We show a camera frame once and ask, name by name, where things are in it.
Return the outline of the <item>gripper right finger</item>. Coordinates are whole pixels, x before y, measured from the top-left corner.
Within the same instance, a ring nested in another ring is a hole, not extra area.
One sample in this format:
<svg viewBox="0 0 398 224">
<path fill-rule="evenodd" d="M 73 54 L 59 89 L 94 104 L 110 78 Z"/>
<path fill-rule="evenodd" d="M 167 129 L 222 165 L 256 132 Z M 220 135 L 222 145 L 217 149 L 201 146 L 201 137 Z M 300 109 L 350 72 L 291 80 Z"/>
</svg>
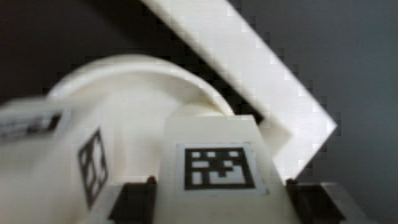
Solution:
<svg viewBox="0 0 398 224">
<path fill-rule="evenodd" d="M 345 216 L 322 185 L 288 179 L 286 191 L 302 224 L 339 224 Z"/>
</svg>

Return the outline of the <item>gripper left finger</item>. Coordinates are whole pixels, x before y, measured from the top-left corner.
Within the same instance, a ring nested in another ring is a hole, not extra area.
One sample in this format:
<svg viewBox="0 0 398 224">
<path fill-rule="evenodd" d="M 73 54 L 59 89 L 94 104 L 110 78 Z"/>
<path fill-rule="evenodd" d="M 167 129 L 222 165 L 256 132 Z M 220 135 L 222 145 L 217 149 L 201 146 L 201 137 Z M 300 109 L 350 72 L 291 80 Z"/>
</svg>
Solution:
<svg viewBox="0 0 398 224">
<path fill-rule="evenodd" d="M 123 185 L 108 219 L 114 224 L 153 224 L 156 179 Z"/>
</svg>

